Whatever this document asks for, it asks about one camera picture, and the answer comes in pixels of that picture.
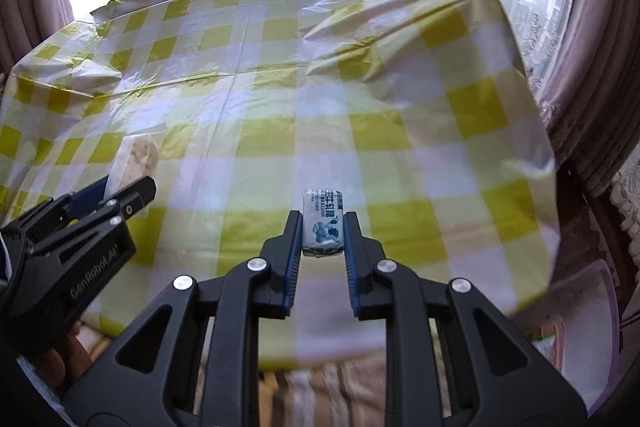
wrinkled tablecloth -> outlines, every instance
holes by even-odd
[[[497,0],[114,0],[12,70],[0,107],[5,221],[110,171],[166,128],[138,252],[87,310],[116,335],[177,275],[208,279],[334,188],[392,259],[472,280],[500,309],[545,292],[552,151]],[[263,367],[384,347],[351,314],[342,256],[304,258]]]

silver rivet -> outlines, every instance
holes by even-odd
[[[391,259],[383,259],[382,261],[378,261],[378,264],[376,264],[376,267],[381,272],[389,273],[389,272],[393,272],[396,268],[398,268],[398,265],[394,263],[394,261],[392,261]]]
[[[462,277],[460,277],[458,279],[452,280],[451,287],[453,288],[454,292],[466,293],[471,289],[471,283],[468,280],[462,279]]]
[[[249,259],[249,261],[247,261],[246,267],[252,272],[259,272],[267,268],[267,261],[265,261],[262,257],[254,257],[253,259]]]
[[[177,290],[188,290],[193,285],[193,279],[188,275],[180,275],[174,279],[174,288]]]

white candy wrapper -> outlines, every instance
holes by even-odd
[[[165,131],[166,127],[161,126],[131,134],[122,139],[109,172],[109,178],[104,190],[105,198],[132,184],[142,176],[153,177],[156,167],[158,167],[160,148]],[[136,215],[138,217],[146,217],[148,215],[148,206],[140,210]]]
[[[302,197],[302,251],[322,257],[344,249],[342,194],[337,190],[306,190]]]

